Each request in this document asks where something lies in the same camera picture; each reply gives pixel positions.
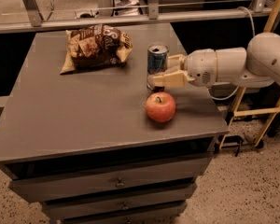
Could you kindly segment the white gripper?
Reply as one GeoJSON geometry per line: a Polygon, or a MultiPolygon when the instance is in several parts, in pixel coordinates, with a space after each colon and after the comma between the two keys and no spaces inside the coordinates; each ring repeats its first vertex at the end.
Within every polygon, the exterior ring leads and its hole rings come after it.
{"type": "Polygon", "coordinates": [[[153,87],[180,88],[187,83],[197,87],[211,87],[217,78],[217,54],[213,49],[200,49],[188,57],[183,54],[172,55],[167,59],[167,68],[181,70],[152,75],[149,82],[153,87]]]}

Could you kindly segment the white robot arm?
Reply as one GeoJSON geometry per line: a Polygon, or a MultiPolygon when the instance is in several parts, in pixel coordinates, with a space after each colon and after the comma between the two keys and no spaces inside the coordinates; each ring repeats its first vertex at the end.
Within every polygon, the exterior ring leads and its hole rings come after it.
{"type": "Polygon", "coordinates": [[[165,88],[188,83],[211,87],[223,82],[247,88],[267,87],[274,82],[280,86],[280,35],[255,35],[245,49],[200,49],[188,56],[171,56],[165,71],[150,75],[147,82],[165,88]]]}

